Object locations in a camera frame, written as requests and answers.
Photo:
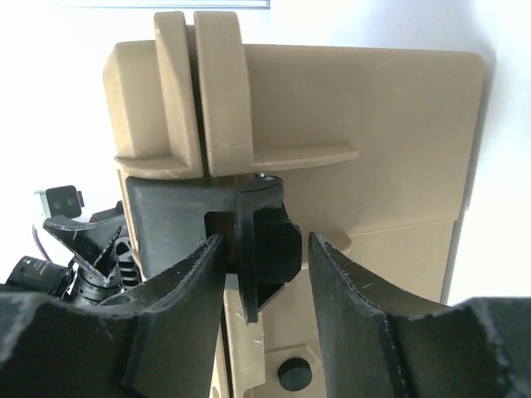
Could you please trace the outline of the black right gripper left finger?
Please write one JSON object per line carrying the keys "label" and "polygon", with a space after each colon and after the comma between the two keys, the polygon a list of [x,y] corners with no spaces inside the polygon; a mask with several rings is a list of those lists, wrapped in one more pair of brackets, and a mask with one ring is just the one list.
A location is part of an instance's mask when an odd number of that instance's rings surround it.
{"label": "black right gripper left finger", "polygon": [[4,397],[207,397],[227,243],[191,255],[98,306],[1,296]]}

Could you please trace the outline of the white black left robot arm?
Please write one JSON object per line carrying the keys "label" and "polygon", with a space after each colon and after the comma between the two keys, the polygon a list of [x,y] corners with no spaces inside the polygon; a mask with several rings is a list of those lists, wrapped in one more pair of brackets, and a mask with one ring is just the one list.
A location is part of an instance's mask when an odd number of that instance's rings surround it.
{"label": "white black left robot arm", "polygon": [[49,294],[75,306],[97,305],[142,282],[134,261],[123,202],[87,222],[66,216],[44,220],[44,231],[71,252],[68,265],[22,257],[4,288]]}

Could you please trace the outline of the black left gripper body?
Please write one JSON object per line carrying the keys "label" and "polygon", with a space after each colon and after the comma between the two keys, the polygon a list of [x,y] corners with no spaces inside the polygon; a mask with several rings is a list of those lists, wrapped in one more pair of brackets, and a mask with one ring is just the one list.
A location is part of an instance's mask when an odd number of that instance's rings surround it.
{"label": "black left gripper body", "polygon": [[117,201],[114,207],[93,213],[90,222],[109,221],[116,217],[121,219],[118,235],[110,238],[110,246],[103,249],[103,257],[94,263],[94,269],[78,265],[69,297],[74,305],[96,305],[142,282],[140,269],[134,261],[123,202]]}

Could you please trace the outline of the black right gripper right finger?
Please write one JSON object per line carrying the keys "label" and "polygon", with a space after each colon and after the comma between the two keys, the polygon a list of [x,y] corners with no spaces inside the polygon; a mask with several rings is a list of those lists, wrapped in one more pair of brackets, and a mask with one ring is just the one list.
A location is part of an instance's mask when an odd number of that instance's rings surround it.
{"label": "black right gripper right finger", "polygon": [[330,397],[527,397],[530,301],[445,306],[309,236],[309,276]]}

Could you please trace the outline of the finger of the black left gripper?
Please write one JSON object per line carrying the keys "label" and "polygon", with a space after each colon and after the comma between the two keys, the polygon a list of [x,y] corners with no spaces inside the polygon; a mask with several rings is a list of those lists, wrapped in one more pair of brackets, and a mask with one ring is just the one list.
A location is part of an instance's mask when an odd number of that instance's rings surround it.
{"label": "finger of the black left gripper", "polygon": [[116,284],[117,259],[114,244],[124,229],[124,216],[95,222],[79,222],[65,216],[54,216],[45,219],[42,226],[73,254],[83,270],[94,274],[97,284]]}

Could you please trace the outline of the tan plastic tool box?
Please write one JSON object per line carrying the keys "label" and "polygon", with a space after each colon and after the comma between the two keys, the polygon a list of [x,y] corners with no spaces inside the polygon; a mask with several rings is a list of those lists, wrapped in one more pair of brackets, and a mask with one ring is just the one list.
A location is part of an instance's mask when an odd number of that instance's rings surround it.
{"label": "tan plastic tool box", "polygon": [[440,303],[485,78],[470,52],[246,44],[233,12],[158,12],[103,80],[144,281],[227,243],[211,394],[327,395],[323,236]]}

